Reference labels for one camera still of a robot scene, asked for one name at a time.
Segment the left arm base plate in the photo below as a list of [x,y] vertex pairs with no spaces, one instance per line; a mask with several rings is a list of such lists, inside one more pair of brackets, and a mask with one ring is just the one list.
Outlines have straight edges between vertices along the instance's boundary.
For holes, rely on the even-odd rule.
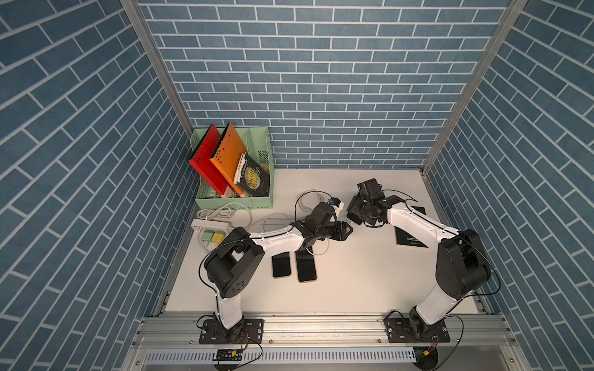
[[246,344],[250,339],[258,344],[262,341],[265,321],[263,319],[243,319],[231,329],[226,329],[216,318],[206,319],[201,325],[199,344],[223,345]]

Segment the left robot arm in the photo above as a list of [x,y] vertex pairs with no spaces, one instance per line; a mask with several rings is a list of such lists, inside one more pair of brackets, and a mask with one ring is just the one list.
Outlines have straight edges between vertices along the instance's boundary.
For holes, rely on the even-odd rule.
[[247,287],[265,255],[306,250],[321,240],[345,241],[353,227],[339,221],[340,211],[331,203],[319,203],[309,216],[269,233],[233,229],[200,264],[207,280],[202,283],[215,292],[214,314],[219,325],[233,329],[243,318],[241,292]]

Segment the phone with pink case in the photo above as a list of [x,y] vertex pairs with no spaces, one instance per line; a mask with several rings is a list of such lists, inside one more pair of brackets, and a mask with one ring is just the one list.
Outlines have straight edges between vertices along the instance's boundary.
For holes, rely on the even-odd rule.
[[295,252],[298,281],[300,283],[312,282],[317,279],[314,256],[308,250]]

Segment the phone with light blue case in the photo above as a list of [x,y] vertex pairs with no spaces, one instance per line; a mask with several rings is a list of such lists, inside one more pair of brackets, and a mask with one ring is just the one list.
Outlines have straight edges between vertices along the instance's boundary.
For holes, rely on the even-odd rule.
[[292,274],[290,253],[280,253],[272,257],[272,276],[285,278]]

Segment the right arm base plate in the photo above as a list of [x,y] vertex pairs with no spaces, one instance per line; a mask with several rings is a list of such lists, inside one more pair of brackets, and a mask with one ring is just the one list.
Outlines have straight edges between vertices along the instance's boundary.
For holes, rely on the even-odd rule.
[[389,343],[450,343],[451,338],[442,320],[433,325],[424,325],[420,320],[410,324],[410,318],[388,318],[385,329]]

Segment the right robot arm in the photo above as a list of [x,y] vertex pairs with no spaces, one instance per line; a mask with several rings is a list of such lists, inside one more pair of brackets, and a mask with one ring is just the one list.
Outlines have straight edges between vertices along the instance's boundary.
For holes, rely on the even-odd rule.
[[436,283],[409,312],[409,331],[420,339],[490,280],[491,268],[480,236],[474,230],[457,230],[430,219],[398,196],[385,196],[376,179],[357,187],[357,195],[347,208],[348,219],[369,227],[390,224],[415,237],[436,255]]

